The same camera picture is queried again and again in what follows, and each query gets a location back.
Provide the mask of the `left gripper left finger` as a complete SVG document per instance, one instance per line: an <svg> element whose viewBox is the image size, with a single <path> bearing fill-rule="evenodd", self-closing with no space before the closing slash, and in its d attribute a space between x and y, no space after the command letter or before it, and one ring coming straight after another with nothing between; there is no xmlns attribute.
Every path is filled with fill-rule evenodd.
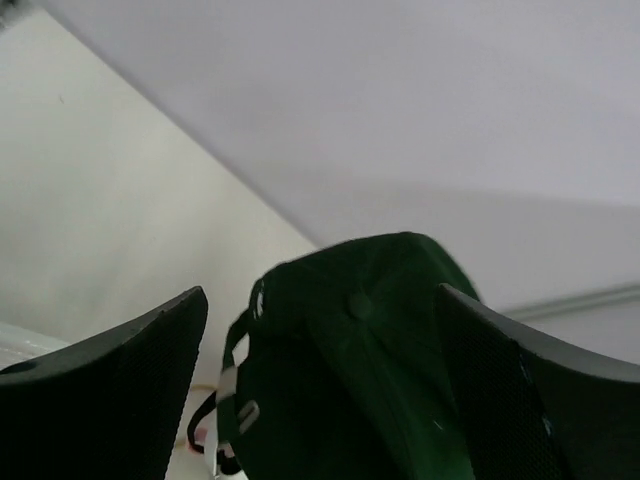
<svg viewBox="0 0 640 480"><path fill-rule="evenodd" d="M4 479L165 477L204 334L191 288L155 309L1 372Z"/></svg>

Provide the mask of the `black baseball cap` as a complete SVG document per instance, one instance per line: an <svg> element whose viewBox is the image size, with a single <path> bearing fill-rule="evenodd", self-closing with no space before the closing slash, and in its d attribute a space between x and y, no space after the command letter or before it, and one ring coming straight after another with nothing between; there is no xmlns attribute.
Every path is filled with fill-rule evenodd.
<svg viewBox="0 0 640 480"><path fill-rule="evenodd" d="M211 479L230 479L242 469L228 444L218 439L216 391L212 391L192 415L186 430L188 447L203 456Z"/></svg>

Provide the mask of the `dark green baseball cap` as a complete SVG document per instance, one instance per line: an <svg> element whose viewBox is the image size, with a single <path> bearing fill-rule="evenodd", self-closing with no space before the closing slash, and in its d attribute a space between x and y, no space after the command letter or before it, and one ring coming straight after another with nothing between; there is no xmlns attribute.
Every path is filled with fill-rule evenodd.
<svg viewBox="0 0 640 480"><path fill-rule="evenodd" d="M349 240L277 265L228 330L218 442L250 479L469 479L434 319L474 286L432 238Z"/></svg>

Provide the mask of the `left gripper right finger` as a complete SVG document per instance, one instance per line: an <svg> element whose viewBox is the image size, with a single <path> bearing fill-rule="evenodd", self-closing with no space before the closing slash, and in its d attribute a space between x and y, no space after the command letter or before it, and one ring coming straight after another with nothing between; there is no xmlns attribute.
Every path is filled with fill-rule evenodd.
<svg viewBox="0 0 640 480"><path fill-rule="evenodd" d="M505 317L449 285L435 321L478 479L637 480L639 367Z"/></svg>

